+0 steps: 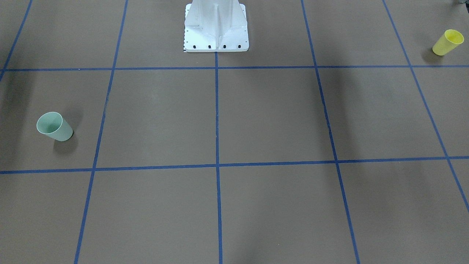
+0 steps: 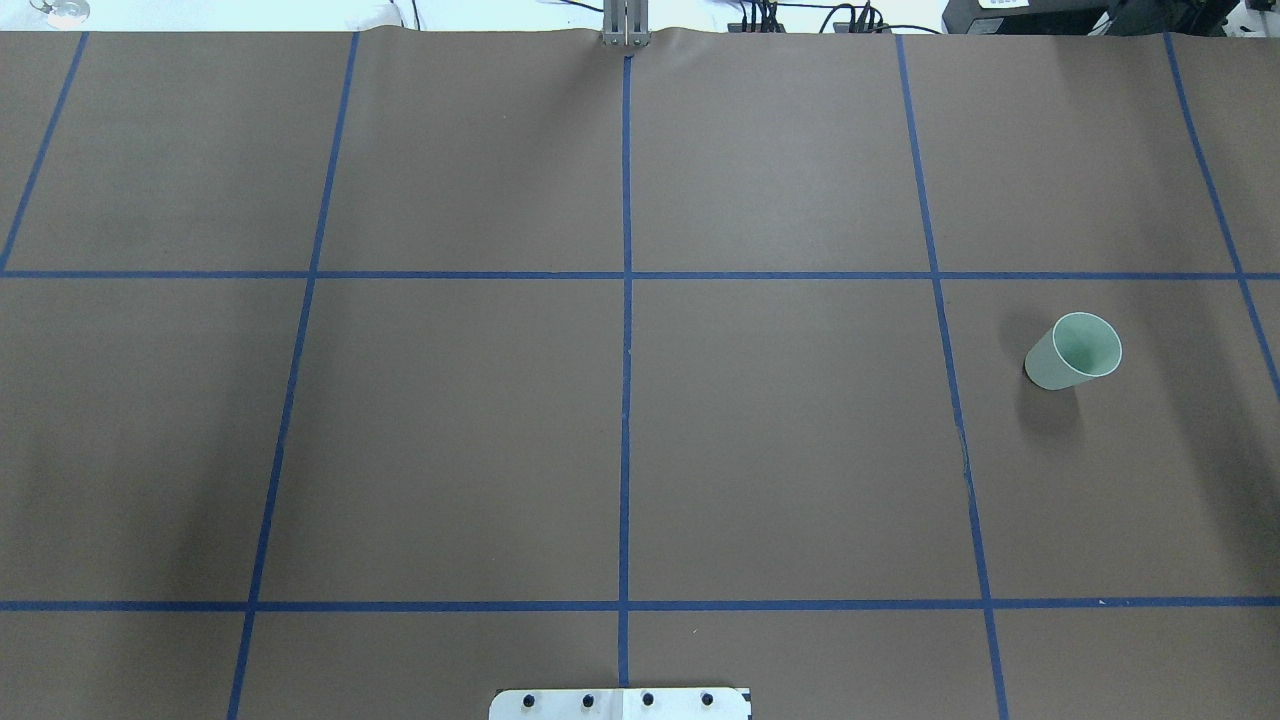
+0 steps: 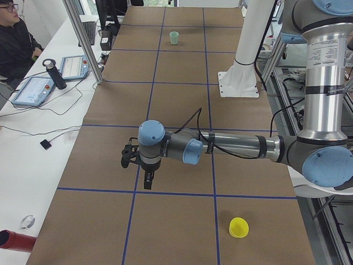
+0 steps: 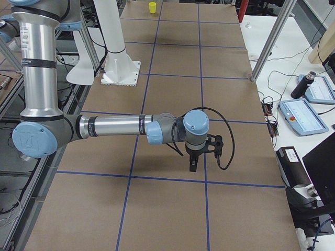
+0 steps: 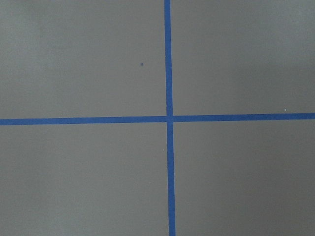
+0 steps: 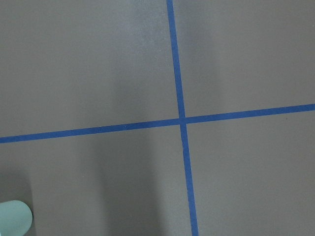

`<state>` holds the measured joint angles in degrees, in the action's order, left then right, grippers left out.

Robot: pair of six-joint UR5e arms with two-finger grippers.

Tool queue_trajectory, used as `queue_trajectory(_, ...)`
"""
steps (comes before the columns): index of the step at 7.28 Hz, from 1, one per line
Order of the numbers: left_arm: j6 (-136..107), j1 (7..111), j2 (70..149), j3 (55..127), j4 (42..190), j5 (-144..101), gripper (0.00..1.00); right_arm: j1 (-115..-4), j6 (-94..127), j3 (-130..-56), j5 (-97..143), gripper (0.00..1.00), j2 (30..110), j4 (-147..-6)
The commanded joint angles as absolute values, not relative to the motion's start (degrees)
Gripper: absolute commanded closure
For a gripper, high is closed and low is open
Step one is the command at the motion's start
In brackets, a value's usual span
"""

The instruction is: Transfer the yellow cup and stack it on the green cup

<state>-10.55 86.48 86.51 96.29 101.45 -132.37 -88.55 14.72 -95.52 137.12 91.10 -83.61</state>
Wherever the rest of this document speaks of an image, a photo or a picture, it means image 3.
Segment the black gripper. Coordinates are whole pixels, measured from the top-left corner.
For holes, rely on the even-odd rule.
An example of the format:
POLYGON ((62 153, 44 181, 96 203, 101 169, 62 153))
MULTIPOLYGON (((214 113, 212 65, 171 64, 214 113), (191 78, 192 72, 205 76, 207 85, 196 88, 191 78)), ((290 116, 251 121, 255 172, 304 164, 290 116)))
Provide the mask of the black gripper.
POLYGON ((144 189, 152 189, 153 172, 160 167, 161 157, 157 156, 157 157, 149 158, 141 155, 140 159, 141 159, 141 167, 145 171, 144 189))

